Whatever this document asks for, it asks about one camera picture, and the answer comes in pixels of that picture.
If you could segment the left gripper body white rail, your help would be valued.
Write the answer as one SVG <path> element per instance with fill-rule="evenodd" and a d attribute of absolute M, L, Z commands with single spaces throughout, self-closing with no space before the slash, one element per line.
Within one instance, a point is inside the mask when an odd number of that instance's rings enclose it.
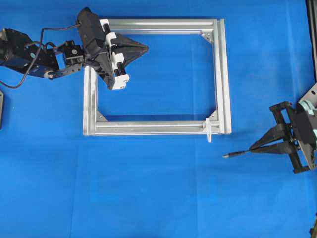
<path fill-rule="evenodd" d="M 109 90 L 121 90 L 126 87 L 129 75 L 122 65 L 124 55 L 115 53 L 111 47 L 112 40 L 117 39 L 110 29 L 109 21 L 100 22 L 98 15 L 88 7 L 83 8 L 77 16 L 78 32 L 85 52 L 85 63 L 92 67 L 106 83 Z"/>

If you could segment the right gripper body teal mount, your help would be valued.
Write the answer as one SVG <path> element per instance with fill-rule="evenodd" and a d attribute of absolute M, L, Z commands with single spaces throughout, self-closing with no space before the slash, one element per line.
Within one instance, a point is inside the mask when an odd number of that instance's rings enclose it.
<path fill-rule="evenodd" d="M 286 125 L 284 141 L 291 146 L 289 157 L 294 173 L 313 170 L 317 167 L 317 109 L 309 100 L 301 100 L 292 107 L 284 101 L 271 106 L 277 124 Z"/>

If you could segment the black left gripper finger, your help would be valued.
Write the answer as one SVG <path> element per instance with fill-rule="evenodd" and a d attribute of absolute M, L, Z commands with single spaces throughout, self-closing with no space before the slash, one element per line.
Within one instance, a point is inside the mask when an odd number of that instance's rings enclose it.
<path fill-rule="evenodd" d="M 114 52 L 125 56 L 141 56 L 149 49 L 147 45 L 134 41 L 124 35 L 116 33 Z"/>
<path fill-rule="evenodd" d="M 124 56 L 123 67 L 126 68 L 130 63 L 132 63 L 134 60 L 136 60 L 137 58 L 139 58 L 142 55 L 144 55 L 147 51 L 148 51 L 148 49 L 141 49 L 141 50 L 128 49 L 128 50 L 124 50 L 122 52 L 123 56 Z"/>

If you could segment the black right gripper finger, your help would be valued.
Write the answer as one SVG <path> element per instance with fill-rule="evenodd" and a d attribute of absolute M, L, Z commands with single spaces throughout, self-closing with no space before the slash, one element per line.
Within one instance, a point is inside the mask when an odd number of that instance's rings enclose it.
<path fill-rule="evenodd" d="M 250 148 L 252 153 L 292 154 L 296 152 L 296 146 L 290 142 L 280 142 L 269 146 Z"/>
<path fill-rule="evenodd" d="M 262 146 L 269 146 L 280 142 L 291 142 L 290 140 L 290 124 L 278 124 L 272 127 L 264 136 L 256 141 L 250 148 L 257 148 Z"/>

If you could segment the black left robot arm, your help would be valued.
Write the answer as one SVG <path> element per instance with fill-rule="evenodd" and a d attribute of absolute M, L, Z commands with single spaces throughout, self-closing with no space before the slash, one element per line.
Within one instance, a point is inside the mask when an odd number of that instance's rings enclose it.
<path fill-rule="evenodd" d="M 0 64 L 21 73 L 50 80 L 79 72 L 91 67 L 105 82 L 109 90 L 126 87 L 130 77 L 125 68 L 148 51 L 148 46 L 125 37 L 110 29 L 106 19 L 88 7 L 77 16 L 77 28 L 82 40 L 73 40 L 57 46 L 52 42 L 33 41 L 25 33 L 4 28 L 0 32 Z"/>

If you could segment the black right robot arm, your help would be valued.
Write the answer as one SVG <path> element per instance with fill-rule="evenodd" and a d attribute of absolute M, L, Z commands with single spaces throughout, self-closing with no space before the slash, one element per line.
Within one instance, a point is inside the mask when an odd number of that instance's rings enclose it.
<path fill-rule="evenodd" d="M 284 101 L 271 106 L 276 126 L 256 141 L 252 153 L 287 154 L 293 172 L 317 168 L 317 85 L 314 84 L 293 108 Z"/>

